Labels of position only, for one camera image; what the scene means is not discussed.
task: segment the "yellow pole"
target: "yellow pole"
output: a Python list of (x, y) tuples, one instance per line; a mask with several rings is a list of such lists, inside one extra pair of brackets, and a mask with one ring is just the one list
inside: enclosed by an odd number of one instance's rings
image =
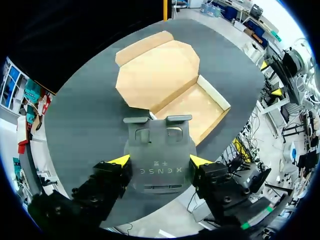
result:
[(168, 20), (168, 0), (163, 0), (163, 21)]

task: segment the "oval table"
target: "oval table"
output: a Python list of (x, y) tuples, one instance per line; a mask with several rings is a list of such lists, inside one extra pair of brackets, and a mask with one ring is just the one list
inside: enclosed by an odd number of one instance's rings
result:
[[(90, 59), (64, 84), (46, 113), (50, 156), (69, 196), (72, 188), (88, 179), (96, 163), (123, 155), (128, 139), (123, 118), (149, 116), (147, 110), (128, 107), (115, 89), (119, 71), (115, 56), (130, 44), (161, 31), (168, 31), (175, 40), (192, 45), (200, 57), (199, 73), (231, 105), (228, 114), (197, 146), (198, 156), (217, 159), (248, 121), (264, 76), (240, 49), (213, 29), (191, 19), (150, 25)], [(128, 187), (101, 227), (136, 221), (177, 196), (146, 195)]]

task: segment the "cardboard box lid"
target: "cardboard box lid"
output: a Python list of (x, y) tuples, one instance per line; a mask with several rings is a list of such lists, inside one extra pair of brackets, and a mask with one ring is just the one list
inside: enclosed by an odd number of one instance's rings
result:
[(130, 107), (157, 112), (179, 89), (197, 82), (200, 59), (167, 32), (144, 38), (117, 52), (116, 89)]

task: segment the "gray metal bracket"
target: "gray metal bracket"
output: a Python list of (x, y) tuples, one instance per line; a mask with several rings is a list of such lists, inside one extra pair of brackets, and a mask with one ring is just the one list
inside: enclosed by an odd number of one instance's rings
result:
[(123, 119), (129, 131), (124, 154), (130, 155), (136, 189), (161, 194), (184, 191), (191, 185), (190, 154), (197, 154), (189, 135), (191, 119), (191, 115)]

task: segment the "open cardboard box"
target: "open cardboard box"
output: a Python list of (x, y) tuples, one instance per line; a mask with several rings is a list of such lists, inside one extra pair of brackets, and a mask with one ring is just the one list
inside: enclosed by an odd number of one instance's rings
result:
[(120, 70), (115, 88), (133, 108), (158, 119), (192, 115), (189, 134), (198, 145), (224, 118), (230, 104), (201, 75), (191, 45), (167, 31), (151, 35), (116, 53)]

